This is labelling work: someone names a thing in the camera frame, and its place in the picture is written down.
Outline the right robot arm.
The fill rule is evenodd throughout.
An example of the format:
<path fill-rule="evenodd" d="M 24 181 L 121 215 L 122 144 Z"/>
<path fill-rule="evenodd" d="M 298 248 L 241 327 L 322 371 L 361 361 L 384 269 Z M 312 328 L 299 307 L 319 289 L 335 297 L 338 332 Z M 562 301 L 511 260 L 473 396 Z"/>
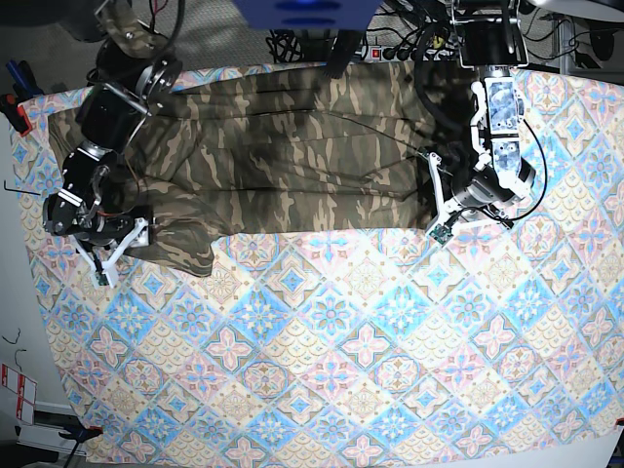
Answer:
<path fill-rule="evenodd" d="M 142 22 L 129 1 L 103 1 L 95 8 L 107 37 L 90 77 L 92 90 L 75 119 L 82 138 L 62 162 L 62 189 L 44 204 L 49 234 L 71 237 L 87 253 L 144 243 L 149 209 L 115 194 L 112 173 L 129 165 L 125 150 L 181 72 L 174 41 L 184 12 L 178 2 L 175 29 L 165 36 Z"/>

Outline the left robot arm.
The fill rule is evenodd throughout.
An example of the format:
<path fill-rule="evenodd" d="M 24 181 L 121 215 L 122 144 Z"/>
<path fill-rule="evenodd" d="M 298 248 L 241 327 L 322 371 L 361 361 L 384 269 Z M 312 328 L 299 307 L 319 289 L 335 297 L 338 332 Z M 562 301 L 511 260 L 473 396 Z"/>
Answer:
<path fill-rule="evenodd" d="M 460 66 L 476 74 L 471 85 L 474 113 L 467 124 L 453 121 L 422 84 L 416 86 L 436 121 L 468 138 L 454 169 L 438 156 L 429 159 L 441 222 L 470 212 L 504 221 L 501 206 L 531 193 L 535 170 L 520 148 L 525 104 L 512 76 L 513 68 L 527 65 L 519 9 L 517 1 L 449 1 L 448 19 L 429 25 L 418 43 L 422 56 L 430 40 L 446 29 L 457 41 Z"/>

